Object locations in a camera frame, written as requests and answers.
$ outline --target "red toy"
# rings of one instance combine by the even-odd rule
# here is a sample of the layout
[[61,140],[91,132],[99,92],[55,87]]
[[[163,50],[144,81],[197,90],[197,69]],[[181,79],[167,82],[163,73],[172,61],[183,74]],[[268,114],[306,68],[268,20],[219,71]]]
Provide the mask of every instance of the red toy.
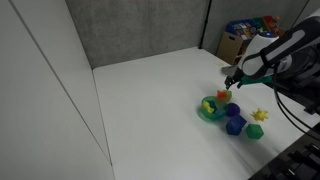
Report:
[[228,97],[228,94],[227,94],[227,92],[225,92],[225,91],[217,91],[217,98],[218,99],[225,99],[225,98],[227,98]]

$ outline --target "gray wall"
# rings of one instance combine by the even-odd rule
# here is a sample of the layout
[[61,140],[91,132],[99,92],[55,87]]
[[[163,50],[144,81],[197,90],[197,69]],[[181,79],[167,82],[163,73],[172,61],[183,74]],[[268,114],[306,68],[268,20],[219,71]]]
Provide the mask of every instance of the gray wall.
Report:
[[307,0],[213,0],[204,49],[215,54],[226,23],[265,15],[279,16],[279,25],[290,29]]
[[[231,20],[280,16],[290,28],[307,0],[213,0],[204,48]],[[92,68],[197,46],[209,0],[66,0]]]
[[92,68],[196,46],[207,0],[66,0]]
[[297,23],[301,22],[303,19],[308,17],[310,14],[312,14],[314,11],[316,11],[319,8],[320,8],[319,0],[310,0],[307,6],[302,11],[301,15],[299,16]]

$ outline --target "white table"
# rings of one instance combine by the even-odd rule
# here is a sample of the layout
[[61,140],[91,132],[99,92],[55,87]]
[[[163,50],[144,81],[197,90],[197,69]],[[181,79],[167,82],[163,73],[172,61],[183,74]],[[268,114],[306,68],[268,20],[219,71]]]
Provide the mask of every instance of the white table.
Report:
[[[190,48],[94,70],[116,180],[247,179],[302,136],[263,84],[231,88],[248,123],[258,107],[269,111],[260,140],[228,135],[226,119],[201,120],[200,101],[225,88],[226,65]],[[319,121],[281,97],[307,124]]]

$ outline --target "white wall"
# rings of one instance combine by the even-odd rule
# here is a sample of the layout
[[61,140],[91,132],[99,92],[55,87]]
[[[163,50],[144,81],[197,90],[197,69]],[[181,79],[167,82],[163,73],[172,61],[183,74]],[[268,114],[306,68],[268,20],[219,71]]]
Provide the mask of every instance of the white wall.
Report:
[[65,1],[12,2],[23,16],[105,154],[109,155],[92,70]]
[[0,179],[113,179],[103,151],[7,0],[0,1],[0,24]]

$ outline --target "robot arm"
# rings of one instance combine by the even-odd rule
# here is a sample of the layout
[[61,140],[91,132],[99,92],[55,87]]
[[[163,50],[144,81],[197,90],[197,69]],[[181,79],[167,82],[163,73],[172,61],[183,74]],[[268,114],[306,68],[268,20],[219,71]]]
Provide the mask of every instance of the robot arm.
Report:
[[239,82],[246,75],[259,79],[273,74],[279,63],[278,73],[291,66],[291,54],[308,46],[320,43],[320,9],[299,23],[282,37],[270,33],[256,35],[238,64],[235,74],[225,80],[226,88]]

